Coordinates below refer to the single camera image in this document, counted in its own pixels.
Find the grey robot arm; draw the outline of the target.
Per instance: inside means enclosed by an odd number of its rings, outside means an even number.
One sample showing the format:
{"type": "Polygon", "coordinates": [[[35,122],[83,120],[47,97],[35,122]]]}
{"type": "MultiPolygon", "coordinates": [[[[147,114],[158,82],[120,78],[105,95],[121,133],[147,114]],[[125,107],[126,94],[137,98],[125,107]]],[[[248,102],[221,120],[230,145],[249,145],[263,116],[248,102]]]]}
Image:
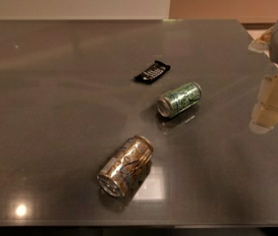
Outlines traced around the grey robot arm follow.
{"type": "MultiPolygon", "coordinates": [[[[253,40],[249,50],[268,52],[270,61],[278,65],[278,21],[260,37],[253,40]]],[[[256,134],[265,134],[278,124],[278,73],[262,80],[254,106],[250,129],[256,134]]]]}

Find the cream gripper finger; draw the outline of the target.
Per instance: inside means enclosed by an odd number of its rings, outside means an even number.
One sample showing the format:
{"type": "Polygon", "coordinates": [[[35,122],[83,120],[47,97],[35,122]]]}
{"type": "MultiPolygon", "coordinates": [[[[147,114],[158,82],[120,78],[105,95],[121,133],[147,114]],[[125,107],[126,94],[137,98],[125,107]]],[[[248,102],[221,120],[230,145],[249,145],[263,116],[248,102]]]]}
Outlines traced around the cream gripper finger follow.
{"type": "Polygon", "coordinates": [[[264,53],[269,55],[269,44],[271,42],[273,28],[267,30],[258,31],[254,33],[253,40],[249,45],[249,50],[256,53],[264,53]]]}
{"type": "Polygon", "coordinates": [[[254,106],[250,129],[256,134],[266,134],[278,124],[278,73],[262,80],[254,106]]]}

